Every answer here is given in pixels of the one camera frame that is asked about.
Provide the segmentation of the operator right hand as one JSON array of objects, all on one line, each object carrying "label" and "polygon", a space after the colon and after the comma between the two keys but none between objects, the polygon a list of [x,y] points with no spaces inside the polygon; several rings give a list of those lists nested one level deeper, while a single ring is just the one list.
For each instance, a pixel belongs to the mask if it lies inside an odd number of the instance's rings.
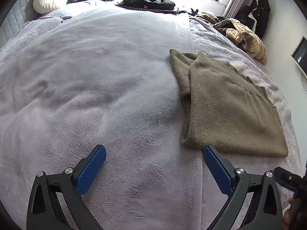
[{"label": "operator right hand", "polygon": [[288,202],[290,204],[290,208],[285,211],[283,216],[283,230],[289,229],[290,223],[298,213],[301,200],[296,197],[292,197],[288,200]]}]

